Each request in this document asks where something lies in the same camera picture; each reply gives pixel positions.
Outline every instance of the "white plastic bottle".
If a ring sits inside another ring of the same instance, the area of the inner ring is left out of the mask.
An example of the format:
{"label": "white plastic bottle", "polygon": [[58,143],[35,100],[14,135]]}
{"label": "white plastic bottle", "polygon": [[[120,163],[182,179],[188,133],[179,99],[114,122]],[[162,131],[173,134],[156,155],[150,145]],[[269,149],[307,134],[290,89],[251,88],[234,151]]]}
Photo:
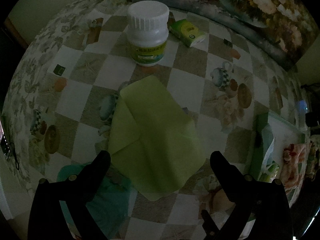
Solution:
{"label": "white plastic bottle", "polygon": [[157,1],[141,1],[128,8],[130,54],[141,66],[153,66],[164,56],[169,31],[169,8]]}

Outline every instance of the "light green cloth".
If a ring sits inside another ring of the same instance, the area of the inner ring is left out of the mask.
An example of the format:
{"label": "light green cloth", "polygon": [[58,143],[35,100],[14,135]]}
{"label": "light green cloth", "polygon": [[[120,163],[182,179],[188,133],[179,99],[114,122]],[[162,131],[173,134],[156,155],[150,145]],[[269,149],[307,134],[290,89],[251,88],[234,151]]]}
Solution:
{"label": "light green cloth", "polygon": [[108,151],[151,201],[183,187],[205,161],[193,120],[154,76],[121,90]]}

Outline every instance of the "checkered tablecloth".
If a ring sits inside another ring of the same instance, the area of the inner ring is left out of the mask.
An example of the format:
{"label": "checkered tablecloth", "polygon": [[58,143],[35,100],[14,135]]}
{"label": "checkered tablecloth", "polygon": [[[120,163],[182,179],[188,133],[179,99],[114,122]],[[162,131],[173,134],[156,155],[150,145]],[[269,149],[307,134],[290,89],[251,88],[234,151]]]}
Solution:
{"label": "checkered tablecloth", "polygon": [[[298,125],[295,102],[303,95],[294,74],[285,72],[244,37],[207,18],[171,9],[176,21],[186,18],[205,31],[207,38],[187,48],[170,34],[163,60],[149,71],[141,68],[128,51],[126,10],[129,5],[110,6],[106,0],[90,0],[69,6],[42,30],[24,55],[13,78],[4,113],[13,126],[11,132],[17,132],[16,145],[19,142],[22,145],[18,147],[22,171],[16,175],[24,181],[30,195],[40,178],[55,182],[63,166],[87,163],[96,157],[95,144],[108,139],[99,133],[104,126],[99,116],[102,100],[117,92],[123,82],[135,82],[150,74],[162,82],[181,107],[188,108],[206,157],[219,150],[242,173],[250,166],[257,114],[271,109]],[[83,34],[77,26],[99,17],[103,18],[103,24],[98,42],[83,46]],[[241,55],[239,59],[232,57],[232,49]],[[237,84],[245,84],[252,97],[250,106],[239,109],[238,116],[231,118],[228,133],[221,124],[221,111],[231,114],[238,106],[224,97],[225,92],[214,86],[210,76],[224,61],[233,64],[229,75]],[[57,65],[65,68],[62,75],[55,74]],[[67,80],[62,90],[55,87],[61,78]],[[281,109],[275,87],[281,92]],[[35,139],[29,131],[33,109],[47,115],[49,123],[59,129],[60,145],[54,154],[44,154],[40,146],[39,149],[30,146]],[[22,127],[18,127],[18,122],[22,122]],[[209,184],[211,187],[218,185],[207,159],[182,189],[158,201],[148,201],[133,189],[128,217],[115,239],[203,239],[203,220],[199,216],[202,203],[198,194]],[[231,211],[212,214],[218,227]]]}

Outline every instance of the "tablecloth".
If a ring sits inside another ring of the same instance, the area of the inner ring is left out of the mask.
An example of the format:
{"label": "tablecloth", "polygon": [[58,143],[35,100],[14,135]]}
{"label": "tablecloth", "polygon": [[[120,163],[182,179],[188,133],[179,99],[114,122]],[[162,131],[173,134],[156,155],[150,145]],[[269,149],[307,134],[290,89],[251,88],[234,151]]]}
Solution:
{"label": "tablecloth", "polygon": [[[151,74],[194,119],[206,157],[219,150],[242,173],[250,166],[257,114],[272,110],[298,125],[295,105],[305,94],[295,73],[285,72],[244,37],[207,18],[170,8],[176,21],[186,18],[207,38],[187,48],[170,34],[158,65],[137,65],[126,40],[129,5],[127,0],[67,5],[40,31],[19,63],[3,116],[20,162],[17,171],[12,158],[9,169],[31,197],[40,178],[55,182],[65,165],[95,158],[97,145],[108,143],[100,112],[105,97]],[[85,45],[88,21],[100,17],[98,42]],[[237,95],[212,82],[213,70],[225,61]],[[115,239],[203,239],[201,196],[218,185],[207,159],[183,188],[158,201],[148,201],[132,189],[128,217]],[[218,227],[231,211],[212,214]]]}

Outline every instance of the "teal cloth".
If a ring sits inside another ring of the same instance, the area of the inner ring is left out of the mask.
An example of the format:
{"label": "teal cloth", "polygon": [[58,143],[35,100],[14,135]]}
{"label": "teal cloth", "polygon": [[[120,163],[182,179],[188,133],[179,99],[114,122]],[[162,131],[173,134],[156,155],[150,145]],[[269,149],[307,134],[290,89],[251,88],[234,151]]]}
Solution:
{"label": "teal cloth", "polygon": [[[70,175],[79,174],[87,164],[63,167],[57,181],[65,181]],[[104,177],[94,199],[86,207],[103,234],[112,239],[128,215],[131,182],[113,167],[109,168],[107,174],[110,176]],[[74,225],[66,202],[60,201],[60,205],[66,221]]]}

